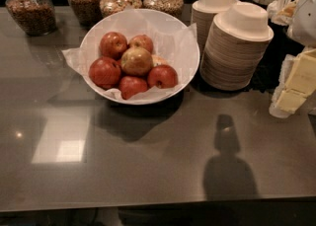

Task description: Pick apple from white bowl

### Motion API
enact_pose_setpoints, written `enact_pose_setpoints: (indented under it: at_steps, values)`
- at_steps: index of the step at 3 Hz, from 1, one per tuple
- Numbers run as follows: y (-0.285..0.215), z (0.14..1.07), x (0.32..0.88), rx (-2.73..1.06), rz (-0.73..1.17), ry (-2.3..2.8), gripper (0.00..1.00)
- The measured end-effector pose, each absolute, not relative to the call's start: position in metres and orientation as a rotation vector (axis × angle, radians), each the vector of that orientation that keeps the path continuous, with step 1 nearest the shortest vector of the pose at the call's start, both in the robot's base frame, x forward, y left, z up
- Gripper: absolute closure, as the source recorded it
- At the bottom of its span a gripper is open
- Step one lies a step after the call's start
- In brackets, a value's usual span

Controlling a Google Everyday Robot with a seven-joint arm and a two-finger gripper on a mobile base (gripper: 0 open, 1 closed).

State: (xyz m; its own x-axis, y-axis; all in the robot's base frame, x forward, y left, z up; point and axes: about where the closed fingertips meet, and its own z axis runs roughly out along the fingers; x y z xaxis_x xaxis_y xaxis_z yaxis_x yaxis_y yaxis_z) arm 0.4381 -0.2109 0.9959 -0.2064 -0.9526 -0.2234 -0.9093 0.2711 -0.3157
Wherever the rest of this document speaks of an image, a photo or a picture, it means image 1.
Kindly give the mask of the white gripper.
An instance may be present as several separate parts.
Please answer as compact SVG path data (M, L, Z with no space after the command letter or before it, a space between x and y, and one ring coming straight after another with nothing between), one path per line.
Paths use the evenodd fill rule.
M316 47L316 0L289 2L281 9L277 5L278 1L268 5L271 22L279 26L291 24L287 30L291 39ZM289 117L316 91L316 49L309 47L296 56L285 56L269 107L272 116Z

